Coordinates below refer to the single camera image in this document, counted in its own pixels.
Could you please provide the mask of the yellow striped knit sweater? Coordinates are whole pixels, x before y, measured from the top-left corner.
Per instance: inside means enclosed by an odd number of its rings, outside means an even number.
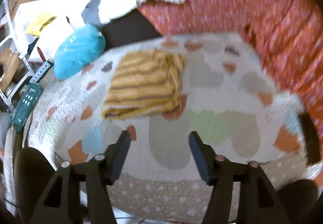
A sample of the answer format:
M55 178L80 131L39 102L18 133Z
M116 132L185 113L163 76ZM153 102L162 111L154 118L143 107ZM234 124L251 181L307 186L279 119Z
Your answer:
M107 120L124 120L181 106L186 58L166 50L137 50L119 61L101 109Z

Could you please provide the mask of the dark green cardboard box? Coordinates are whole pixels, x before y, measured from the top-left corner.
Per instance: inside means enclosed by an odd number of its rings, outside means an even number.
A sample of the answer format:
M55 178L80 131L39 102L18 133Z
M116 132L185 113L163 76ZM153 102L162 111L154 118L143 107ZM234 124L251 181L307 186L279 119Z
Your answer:
M12 117L12 126L17 133L23 130L42 92L43 88L39 83L30 83L24 91Z

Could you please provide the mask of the heart patterned quilted blanket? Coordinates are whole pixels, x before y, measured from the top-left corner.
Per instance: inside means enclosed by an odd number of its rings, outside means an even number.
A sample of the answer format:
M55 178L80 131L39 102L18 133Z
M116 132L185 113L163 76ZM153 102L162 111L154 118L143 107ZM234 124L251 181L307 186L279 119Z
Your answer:
M101 108L121 58L164 49L185 56L182 109L173 114L105 120ZM130 129L113 206L136 217L200 223L212 192L188 145L196 131L214 151L238 163L258 161L275 188L313 179L322 163L307 153L298 96L276 88L254 50L235 33L175 36L113 48L69 79L51 71L26 124L28 146L54 167L82 163Z

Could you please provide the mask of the light blue dotted box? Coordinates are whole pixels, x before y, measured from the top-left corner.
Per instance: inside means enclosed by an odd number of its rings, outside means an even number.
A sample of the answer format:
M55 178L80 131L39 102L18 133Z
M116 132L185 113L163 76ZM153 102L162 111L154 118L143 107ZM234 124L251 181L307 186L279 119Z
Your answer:
M47 73L47 71L52 67L50 62L44 62L38 70L35 72L35 74L30 79L30 83L37 83L39 82L42 77Z

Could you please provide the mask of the teal plush pillow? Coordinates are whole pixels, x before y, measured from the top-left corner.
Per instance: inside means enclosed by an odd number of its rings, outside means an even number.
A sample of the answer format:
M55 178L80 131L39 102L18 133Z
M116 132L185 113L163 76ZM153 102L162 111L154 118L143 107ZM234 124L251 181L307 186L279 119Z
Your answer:
M57 49L54 56L54 74L64 80L93 62L105 49L103 34L93 25L77 28Z

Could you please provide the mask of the red floral bedsheet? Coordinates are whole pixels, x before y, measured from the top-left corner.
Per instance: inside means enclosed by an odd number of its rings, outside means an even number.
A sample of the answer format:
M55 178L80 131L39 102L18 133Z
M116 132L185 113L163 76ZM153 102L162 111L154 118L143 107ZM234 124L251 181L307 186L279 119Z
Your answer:
M322 132L322 11L315 0L150 0L139 10L164 36L239 33L275 83L301 97Z

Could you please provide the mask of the white metal shelf rack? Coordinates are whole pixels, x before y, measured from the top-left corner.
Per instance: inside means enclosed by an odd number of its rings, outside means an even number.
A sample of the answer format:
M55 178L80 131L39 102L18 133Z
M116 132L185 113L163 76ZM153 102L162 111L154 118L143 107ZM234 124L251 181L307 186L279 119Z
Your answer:
M8 0L1 3L1 112L15 111L15 102L24 84L35 74L19 51Z

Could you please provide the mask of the yellow plastic bag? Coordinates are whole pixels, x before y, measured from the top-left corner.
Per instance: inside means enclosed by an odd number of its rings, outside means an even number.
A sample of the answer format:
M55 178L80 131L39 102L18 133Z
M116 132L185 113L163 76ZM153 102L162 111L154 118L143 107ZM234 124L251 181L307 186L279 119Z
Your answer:
M43 29L53 22L57 17L50 13L41 13L25 29L25 33L40 37Z

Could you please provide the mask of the white red shopping bag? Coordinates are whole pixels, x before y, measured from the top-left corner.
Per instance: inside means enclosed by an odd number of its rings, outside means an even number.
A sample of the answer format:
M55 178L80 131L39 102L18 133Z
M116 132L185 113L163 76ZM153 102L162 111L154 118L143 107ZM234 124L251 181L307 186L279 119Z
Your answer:
M28 45L36 38L26 32L31 23L41 13L49 13L56 19L48 24L38 40L36 48L40 48L44 56L50 53L53 58L56 50L75 29L84 26L82 11L90 0L37 0L20 4L13 23L17 38L17 49L25 55Z

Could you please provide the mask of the grey fabric bag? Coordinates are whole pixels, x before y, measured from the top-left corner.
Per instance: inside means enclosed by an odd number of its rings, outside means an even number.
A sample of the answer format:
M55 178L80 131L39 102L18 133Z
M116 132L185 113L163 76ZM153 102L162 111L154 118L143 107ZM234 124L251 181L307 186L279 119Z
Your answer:
M100 22L99 19L99 9L98 6L101 0L90 0L84 10L81 13L81 17L85 24L90 24L100 29L104 25Z

